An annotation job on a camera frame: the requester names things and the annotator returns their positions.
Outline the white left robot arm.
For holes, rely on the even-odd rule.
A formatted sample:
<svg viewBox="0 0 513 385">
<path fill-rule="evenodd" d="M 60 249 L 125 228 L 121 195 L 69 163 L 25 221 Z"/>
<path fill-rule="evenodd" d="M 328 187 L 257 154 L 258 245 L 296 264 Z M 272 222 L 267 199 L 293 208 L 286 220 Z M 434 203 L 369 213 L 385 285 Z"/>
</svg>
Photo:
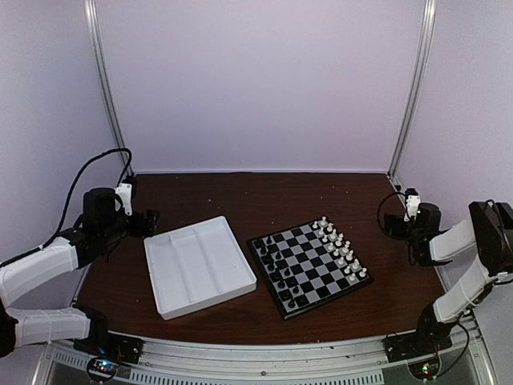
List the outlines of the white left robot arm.
<svg viewBox="0 0 513 385">
<path fill-rule="evenodd" d="M 89 306 L 48 304 L 24 309 L 22 298 L 64 275 L 110 257 L 127 237 L 156 234 L 159 212 L 137 213 L 131 186 L 93 188 L 83 196 L 83 211 L 68 229 L 60 229 L 45 244 L 1 264 L 1 355 L 27 345 L 73 339 L 107 356 L 115 349 L 107 317 Z"/>
</svg>

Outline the white compartment tray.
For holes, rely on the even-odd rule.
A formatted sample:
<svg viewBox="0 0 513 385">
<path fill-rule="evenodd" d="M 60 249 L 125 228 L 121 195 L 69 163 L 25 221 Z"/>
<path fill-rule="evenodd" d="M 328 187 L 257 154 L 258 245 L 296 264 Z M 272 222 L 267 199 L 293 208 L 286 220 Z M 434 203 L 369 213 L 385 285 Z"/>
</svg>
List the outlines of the white compartment tray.
<svg viewBox="0 0 513 385">
<path fill-rule="evenodd" d="M 144 241 L 156 309 L 171 320 L 253 292 L 257 277 L 224 216 Z"/>
</svg>

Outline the left aluminium frame post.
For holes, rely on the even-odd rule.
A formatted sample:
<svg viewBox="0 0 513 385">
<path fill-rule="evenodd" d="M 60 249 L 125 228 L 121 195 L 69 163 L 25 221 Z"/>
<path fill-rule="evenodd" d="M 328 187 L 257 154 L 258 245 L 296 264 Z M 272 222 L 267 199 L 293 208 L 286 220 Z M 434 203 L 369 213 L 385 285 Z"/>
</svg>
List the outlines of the left aluminium frame post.
<svg viewBox="0 0 513 385">
<path fill-rule="evenodd" d="M 111 134 L 113 136 L 115 146 L 117 148 L 125 148 L 126 144 L 119 125 L 119 118 L 115 110 L 115 103 L 107 73 L 107 65 L 103 52 L 96 1 L 85 0 L 83 5 L 85 10 L 87 29 L 90 35 L 93 54 L 95 57 L 96 70 L 99 77 L 100 93 L 107 115 L 108 127 L 110 128 Z"/>
</svg>

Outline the front aluminium rail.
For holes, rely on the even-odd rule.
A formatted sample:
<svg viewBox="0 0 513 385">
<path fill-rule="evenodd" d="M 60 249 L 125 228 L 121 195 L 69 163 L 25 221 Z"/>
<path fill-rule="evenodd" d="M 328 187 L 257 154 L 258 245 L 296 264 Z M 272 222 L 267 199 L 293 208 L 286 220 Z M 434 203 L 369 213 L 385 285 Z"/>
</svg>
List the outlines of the front aluminium rail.
<svg viewBox="0 0 513 385">
<path fill-rule="evenodd" d="M 109 384 L 423 384 L 420 369 L 439 363 L 434 384 L 497 382 L 473 317 L 454 328 L 452 345 L 433 355 L 391 362 L 383 336 L 292 345 L 215 345 L 144 338 L 137 363 Z"/>
</svg>

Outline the black knight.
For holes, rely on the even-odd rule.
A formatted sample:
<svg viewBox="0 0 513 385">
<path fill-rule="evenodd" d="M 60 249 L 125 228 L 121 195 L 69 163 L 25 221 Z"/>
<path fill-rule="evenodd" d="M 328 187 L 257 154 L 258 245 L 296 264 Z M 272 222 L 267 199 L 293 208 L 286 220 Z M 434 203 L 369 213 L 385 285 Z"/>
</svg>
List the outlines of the black knight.
<svg viewBox="0 0 513 385">
<path fill-rule="evenodd" d="M 281 301 L 285 302 L 290 299 L 291 293 L 288 290 L 283 290 L 279 293 Z"/>
</svg>

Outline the circuit board with leds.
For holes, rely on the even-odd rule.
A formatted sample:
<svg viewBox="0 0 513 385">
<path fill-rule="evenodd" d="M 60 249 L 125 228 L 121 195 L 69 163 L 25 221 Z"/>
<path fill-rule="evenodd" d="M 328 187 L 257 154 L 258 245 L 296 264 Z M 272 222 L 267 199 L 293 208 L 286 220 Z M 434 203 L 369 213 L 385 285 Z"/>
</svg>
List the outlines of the circuit board with leds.
<svg viewBox="0 0 513 385">
<path fill-rule="evenodd" d="M 441 363 L 437 359 L 425 359 L 408 363 L 408 369 L 414 379 L 427 381 L 438 375 Z"/>
<path fill-rule="evenodd" d="M 119 371 L 119 365 L 101 357 L 91 358 L 86 365 L 87 375 L 96 382 L 113 379 Z"/>
</svg>

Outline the left circuit board with LEDs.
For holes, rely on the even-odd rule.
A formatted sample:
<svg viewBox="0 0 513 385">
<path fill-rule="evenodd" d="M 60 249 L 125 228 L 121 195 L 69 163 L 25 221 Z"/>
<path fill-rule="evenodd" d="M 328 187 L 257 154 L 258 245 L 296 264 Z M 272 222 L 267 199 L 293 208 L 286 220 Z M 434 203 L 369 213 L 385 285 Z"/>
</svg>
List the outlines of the left circuit board with LEDs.
<svg viewBox="0 0 513 385">
<path fill-rule="evenodd" d="M 91 358 L 86 365 L 87 375 L 96 382 L 113 379 L 119 371 L 119 365 L 101 357 Z"/>
</svg>

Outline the right circuit board with LEDs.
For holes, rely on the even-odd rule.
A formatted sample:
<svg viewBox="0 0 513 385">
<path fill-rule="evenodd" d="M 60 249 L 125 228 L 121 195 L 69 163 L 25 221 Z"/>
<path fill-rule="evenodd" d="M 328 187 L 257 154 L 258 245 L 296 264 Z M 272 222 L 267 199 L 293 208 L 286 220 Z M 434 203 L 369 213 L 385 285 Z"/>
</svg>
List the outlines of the right circuit board with LEDs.
<svg viewBox="0 0 513 385">
<path fill-rule="evenodd" d="M 437 359 L 425 359 L 408 363 L 408 369 L 414 379 L 427 381 L 438 375 L 441 363 Z"/>
</svg>

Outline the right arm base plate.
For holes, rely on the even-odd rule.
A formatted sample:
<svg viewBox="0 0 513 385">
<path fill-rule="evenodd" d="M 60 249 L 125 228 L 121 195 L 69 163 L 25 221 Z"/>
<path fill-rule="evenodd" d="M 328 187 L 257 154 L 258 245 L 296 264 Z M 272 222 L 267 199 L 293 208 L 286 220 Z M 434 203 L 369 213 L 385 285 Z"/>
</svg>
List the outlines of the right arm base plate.
<svg viewBox="0 0 513 385">
<path fill-rule="evenodd" d="M 436 355 L 440 350 L 452 347 L 450 337 L 430 340 L 427 337 L 418 337 L 415 332 L 386 336 L 382 343 L 390 363 L 415 359 L 423 355 Z"/>
</svg>

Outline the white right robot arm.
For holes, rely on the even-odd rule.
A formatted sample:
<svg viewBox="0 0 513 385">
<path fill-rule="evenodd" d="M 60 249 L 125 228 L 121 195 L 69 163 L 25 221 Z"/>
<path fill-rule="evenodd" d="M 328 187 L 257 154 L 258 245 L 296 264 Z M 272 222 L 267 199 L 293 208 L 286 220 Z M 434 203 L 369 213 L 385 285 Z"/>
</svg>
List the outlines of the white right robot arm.
<svg viewBox="0 0 513 385">
<path fill-rule="evenodd" d="M 422 355 L 446 338 L 493 287 L 512 282 L 510 204 L 492 199 L 473 201 L 458 224 L 442 229 L 441 220 L 441 209 L 417 195 L 406 196 L 402 214 L 377 211 L 380 230 L 386 237 L 406 243 L 410 263 L 443 267 L 458 257 L 468 260 L 458 280 L 419 316 L 410 345 Z"/>
</svg>

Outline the black and grey chessboard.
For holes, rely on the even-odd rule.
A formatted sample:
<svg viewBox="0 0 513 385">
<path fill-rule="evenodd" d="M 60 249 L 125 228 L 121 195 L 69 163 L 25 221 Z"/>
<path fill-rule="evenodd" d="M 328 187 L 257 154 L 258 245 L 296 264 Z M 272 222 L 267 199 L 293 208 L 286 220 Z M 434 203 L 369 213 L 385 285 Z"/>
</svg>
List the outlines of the black and grey chessboard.
<svg viewBox="0 0 513 385">
<path fill-rule="evenodd" d="M 319 308 L 330 302 L 333 302 L 339 298 L 343 298 L 357 290 L 360 290 L 374 282 L 374 278 L 370 275 L 370 272 L 359 257 L 354 252 L 356 258 L 361 265 L 361 268 L 367 268 L 367 276 L 360 278 L 358 271 L 355 273 L 356 282 L 351 284 L 348 281 L 348 275 L 344 275 L 344 268 L 352 265 L 352 262 L 347 262 L 346 265 L 340 267 L 337 263 L 339 258 L 333 257 L 334 251 L 328 251 L 328 244 L 334 243 L 335 249 L 340 252 L 340 257 L 346 255 L 341 253 L 341 248 L 346 241 L 349 241 L 344 234 L 344 240 L 342 242 L 337 241 L 337 235 L 341 231 L 337 230 L 335 224 L 333 224 L 334 231 L 331 234 L 326 234 L 329 237 L 327 243 L 323 243 L 322 238 L 325 236 L 319 236 L 319 229 L 313 229 L 312 225 L 315 221 L 321 220 L 321 217 L 301 224 L 295 225 L 288 229 L 278 230 L 275 233 L 266 234 L 259 237 L 254 237 L 247 240 L 247 246 L 249 252 L 252 254 L 259 271 L 268 287 L 269 293 L 273 297 L 273 301 L 284 320 L 295 318 L 301 314 L 307 313 L 311 310 Z M 327 226 L 329 223 L 333 223 L 327 217 Z M 266 245 L 266 238 L 272 237 L 273 243 Z M 265 246 L 268 252 L 265 255 L 261 255 L 261 247 Z M 353 250 L 353 245 L 350 241 L 350 250 Z M 274 256 L 276 252 L 281 251 L 281 259 L 275 260 Z M 277 287 L 278 282 L 274 282 L 269 271 L 269 265 L 265 265 L 262 261 L 262 257 L 270 255 L 273 258 L 273 263 L 276 265 L 274 271 L 279 270 L 281 280 L 285 282 L 285 288 L 291 293 L 289 300 L 283 302 L 280 299 L 280 290 Z M 290 275 L 286 277 L 284 275 L 285 269 L 290 269 Z M 292 288 L 298 284 L 299 292 L 292 292 Z M 294 298 L 296 301 L 296 308 L 288 308 L 289 301 Z"/>
</svg>

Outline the right aluminium frame post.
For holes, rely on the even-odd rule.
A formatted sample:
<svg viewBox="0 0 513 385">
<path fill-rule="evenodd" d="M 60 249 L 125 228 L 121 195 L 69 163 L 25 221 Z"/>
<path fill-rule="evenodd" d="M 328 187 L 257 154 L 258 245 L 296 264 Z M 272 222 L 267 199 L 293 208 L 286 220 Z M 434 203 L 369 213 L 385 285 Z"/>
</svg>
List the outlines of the right aluminium frame post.
<svg viewBox="0 0 513 385">
<path fill-rule="evenodd" d="M 391 180 L 397 180 L 398 178 L 399 166 L 403 153 L 406 149 L 406 143 L 410 129 L 414 122 L 414 114 L 418 106 L 418 101 L 422 90 L 422 81 L 426 73 L 432 47 L 434 28 L 436 23 L 437 5 L 438 2 L 435 0 L 426 0 L 424 2 L 422 23 L 418 40 L 418 49 L 414 62 L 414 70 L 412 74 L 410 90 L 406 99 L 406 106 L 402 117 L 398 139 L 387 172 L 387 176 Z"/>
</svg>

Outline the aluminium frame post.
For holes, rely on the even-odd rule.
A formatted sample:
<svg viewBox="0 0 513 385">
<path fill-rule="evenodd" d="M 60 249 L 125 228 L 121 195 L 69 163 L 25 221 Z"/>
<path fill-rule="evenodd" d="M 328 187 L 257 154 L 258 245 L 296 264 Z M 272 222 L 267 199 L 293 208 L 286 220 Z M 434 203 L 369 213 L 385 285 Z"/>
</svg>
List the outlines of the aluminium frame post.
<svg viewBox="0 0 513 385">
<path fill-rule="evenodd" d="M 93 54 L 95 57 L 96 70 L 99 77 L 100 93 L 107 115 L 108 127 L 110 128 L 111 134 L 113 136 L 115 146 L 117 148 L 125 148 L 126 144 L 119 125 L 119 118 L 115 110 L 115 103 L 107 73 L 107 65 L 103 52 L 96 1 L 85 0 L 83 5 L 85 10 L 87 29 L 90 35 Z"/>
<path fill-rule="evenodd" d="M 399 166 L 403 153 L 406 149 L 406 143 L 410 129 L 414 122 L 414 114 L 418 106 L 418 101 L 422 90 L 422 81 L 426 73 L 432 47 L 434 28 L 436 23 L 437 5 L 438 2 L 435 0 L 426 0 L 424 2 L 422 23 L 418 40 L 418 49 L 414 62 L 414 70 L 412 74 L 410 90 L 406 99 L 406 106 L 402 117 L 398 139 L 387 172 L 387 176 L 391 180 L 397 180 L 398 178 Z"/>
</svg>

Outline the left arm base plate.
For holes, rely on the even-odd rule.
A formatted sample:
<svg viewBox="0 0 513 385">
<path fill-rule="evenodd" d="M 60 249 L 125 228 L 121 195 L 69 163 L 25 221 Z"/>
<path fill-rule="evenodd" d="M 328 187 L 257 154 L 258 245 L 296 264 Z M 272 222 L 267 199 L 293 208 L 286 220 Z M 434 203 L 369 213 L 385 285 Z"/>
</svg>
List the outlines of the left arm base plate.
<svg viewBox="0 0 513 385">
<path fill-rule="evenodd" d="M 77 351 L 109 359 L 115 363 L 138 364 L 143 350 L 143 340 L 121 334 L 109 333 L 107 341 L 100 345 L 90 339 L 74 339 L 73 347 Z"/>
</svg>

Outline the black king piece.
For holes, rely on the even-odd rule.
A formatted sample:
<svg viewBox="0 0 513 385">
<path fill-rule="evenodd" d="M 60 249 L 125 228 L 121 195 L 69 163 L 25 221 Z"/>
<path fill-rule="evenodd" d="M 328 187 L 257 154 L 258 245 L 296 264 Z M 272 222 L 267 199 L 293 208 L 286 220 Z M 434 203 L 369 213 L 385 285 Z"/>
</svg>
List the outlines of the black king piece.
<svg viewBox="0 0 513 385">
<path fill-rule="evenodd" d="M 273 280 L 274 282 L 278 282 L 278 281 L 280 281 L 280 280 L 281 280 L 280 271 L 279 271 L 279 270 L 277 270 L 277 271 L 272 272 L 272 273 L 271 273 L 271 277 L 272 277 L 272 280 Z"/>
</svg>

